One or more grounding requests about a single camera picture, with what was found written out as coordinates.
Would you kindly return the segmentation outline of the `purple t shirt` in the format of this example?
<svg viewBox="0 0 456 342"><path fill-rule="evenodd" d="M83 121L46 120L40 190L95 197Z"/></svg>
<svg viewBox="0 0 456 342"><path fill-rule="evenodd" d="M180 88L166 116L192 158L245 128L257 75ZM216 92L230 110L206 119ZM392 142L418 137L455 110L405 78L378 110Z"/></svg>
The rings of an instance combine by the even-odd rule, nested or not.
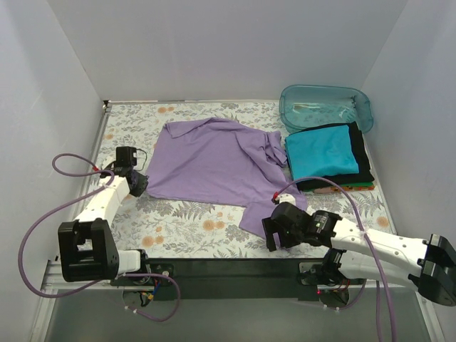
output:
<svg viewBox="0 0 456 342"><path fill-rule="evenodd" d="M273 194L284 188L300 209L307 201L284 174L279 131L250 128L224 118L171 122L157 139L146 175L155 198L243 207L241 229L264 237Z"/></svg>

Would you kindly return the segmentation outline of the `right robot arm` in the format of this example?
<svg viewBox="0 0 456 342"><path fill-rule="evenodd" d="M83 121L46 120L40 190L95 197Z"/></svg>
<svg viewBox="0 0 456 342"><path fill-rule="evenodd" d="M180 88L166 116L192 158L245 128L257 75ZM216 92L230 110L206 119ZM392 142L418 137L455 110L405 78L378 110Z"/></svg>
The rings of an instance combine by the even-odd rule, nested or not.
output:
<svg viewBox="0 0 456 342"><path fill-rule="evenodd" d="M442 306L455 305L455 249L440 235L407 238L357 224L324 210L308 214L282 202L263 219L266 246L325 247L323 259L301 272L305 285L335 286L370 279L407 287Z"/></svg>

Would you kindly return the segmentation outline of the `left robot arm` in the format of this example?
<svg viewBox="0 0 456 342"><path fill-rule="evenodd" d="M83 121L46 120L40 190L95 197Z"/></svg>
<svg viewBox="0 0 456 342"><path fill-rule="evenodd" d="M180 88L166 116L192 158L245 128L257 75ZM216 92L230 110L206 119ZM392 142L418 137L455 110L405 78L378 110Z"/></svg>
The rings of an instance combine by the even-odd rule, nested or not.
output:
<svg viewBox="0 0 456 342"><path fill-rule="evenodd" d="M127 274L134 284L146 284L152 275L139 249L119 250L111 224L127 196L140 197L148 177L139 173L138 149L117 147L115 159L101 170L98 192L72 221L58 228L62 275L67 282L112 280Z"/></svg>

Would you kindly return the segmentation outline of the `pink folded t shirt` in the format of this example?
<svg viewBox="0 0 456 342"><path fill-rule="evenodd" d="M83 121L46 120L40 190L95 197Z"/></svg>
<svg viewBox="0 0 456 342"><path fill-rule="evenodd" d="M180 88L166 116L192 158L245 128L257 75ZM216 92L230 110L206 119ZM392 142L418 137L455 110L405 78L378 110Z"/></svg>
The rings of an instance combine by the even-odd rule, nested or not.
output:
<svg viewBox="0 0 456 342"><path fill-rule="evenodd" d="M336 187L322 187L313 190L314 194L330 194L334 192L338 192L338 189Z"/></svg>

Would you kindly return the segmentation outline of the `floral table mat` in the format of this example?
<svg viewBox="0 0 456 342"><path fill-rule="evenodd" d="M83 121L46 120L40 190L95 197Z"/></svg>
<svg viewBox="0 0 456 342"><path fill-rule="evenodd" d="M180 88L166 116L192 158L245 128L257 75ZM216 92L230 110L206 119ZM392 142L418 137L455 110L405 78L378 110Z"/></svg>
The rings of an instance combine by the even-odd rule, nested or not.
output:
<svg viewBox="0 0 456 342"><path fill-rule="evenodd" d="M277 102L111 103L98 137L95 161L102 165L118 146L139 149L138 167L145 170L165 123L226 118L264 131L286 135ZM309 210L324 209L363 226L393 233L380 187L371 191L308 194ZM292 258L322 257L323 247L301 244L270 252L261 237L239 227L243 208L216 204L126 197L111 225L119 249L144 249L153 258Z"/></svg>

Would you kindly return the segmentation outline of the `green folded t shirt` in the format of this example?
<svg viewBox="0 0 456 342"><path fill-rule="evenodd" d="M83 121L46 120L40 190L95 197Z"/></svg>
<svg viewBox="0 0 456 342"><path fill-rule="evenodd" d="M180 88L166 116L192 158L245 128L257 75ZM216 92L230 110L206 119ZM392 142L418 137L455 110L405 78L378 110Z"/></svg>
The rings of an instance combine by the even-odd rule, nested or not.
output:
<svg viewBox="0 0 456 342"><path fill-rule="evenodd" d="M371 191L375 189L375 184L374 182L356 182L343 184L341 187L345 191Z"/></svg>

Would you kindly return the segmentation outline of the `teal folded t shirt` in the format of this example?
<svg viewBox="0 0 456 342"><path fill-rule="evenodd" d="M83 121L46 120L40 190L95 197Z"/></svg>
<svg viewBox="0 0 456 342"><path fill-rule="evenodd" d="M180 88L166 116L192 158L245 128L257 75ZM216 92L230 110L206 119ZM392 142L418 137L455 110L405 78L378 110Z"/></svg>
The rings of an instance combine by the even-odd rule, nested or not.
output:
<svg viewBox="0 0 456 342"><path fill-rule="evenodd" d="M359 173L347 125L291 134L285 147L294 179Z"/></svg>

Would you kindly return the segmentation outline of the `teal plastic bin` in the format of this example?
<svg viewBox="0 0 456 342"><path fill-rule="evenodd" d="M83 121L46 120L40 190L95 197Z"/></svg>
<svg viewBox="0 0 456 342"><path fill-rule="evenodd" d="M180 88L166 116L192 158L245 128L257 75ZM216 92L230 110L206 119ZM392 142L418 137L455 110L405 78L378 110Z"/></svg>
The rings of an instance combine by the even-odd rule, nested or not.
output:
<svg viewBox="0 0 456 342"><path fill-rule="evenodd" d="M289 133L333 123L356 123L366 133L374 124L370 104L355 88L290 85L281 92L279 116Z"/></svg>

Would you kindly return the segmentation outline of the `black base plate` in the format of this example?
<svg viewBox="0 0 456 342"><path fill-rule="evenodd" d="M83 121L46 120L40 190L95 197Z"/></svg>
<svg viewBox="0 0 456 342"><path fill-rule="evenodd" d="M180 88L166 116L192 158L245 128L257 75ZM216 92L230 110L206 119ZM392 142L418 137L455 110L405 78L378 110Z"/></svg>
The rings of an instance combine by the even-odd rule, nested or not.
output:
<svg viewBox="0 0 456 342"><path fill-rule="evenodd" d="M177 282L182 299L298 299L317 301L319 288L360 285L335 268L323 273L322 258L146 259L144 270Z"/></svg>

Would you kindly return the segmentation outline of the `aluminium frame rail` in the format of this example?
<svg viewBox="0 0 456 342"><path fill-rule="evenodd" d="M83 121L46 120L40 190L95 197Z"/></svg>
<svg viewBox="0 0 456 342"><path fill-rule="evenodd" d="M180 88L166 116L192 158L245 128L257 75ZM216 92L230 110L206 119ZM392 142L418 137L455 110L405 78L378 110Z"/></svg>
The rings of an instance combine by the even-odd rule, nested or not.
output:
<svg viewBox="0 0 456 342"><path fill-rule="evenodd" d="M41 285L41 290L44 291L45 289L60 289L60 290L74 290L79 289L82 286L88 285L90 281L76 281L76 282L67 282L64 280L63 275L61 273L61 264L57 261L49 261L46 266L46 272L43 278L43 282ZM413 291L417 291L418 288L416 285L412 283L409 279L400 279L399 283L393 283L392 279L388 279L388 285L391 288L405 288L411 289ZM112 283L111 280L101 280L96 282L94 285L91 285L90 288L92 289L134 289L134 286L131 285L120 285L120 279L118 279L118 284Z"/></svg>

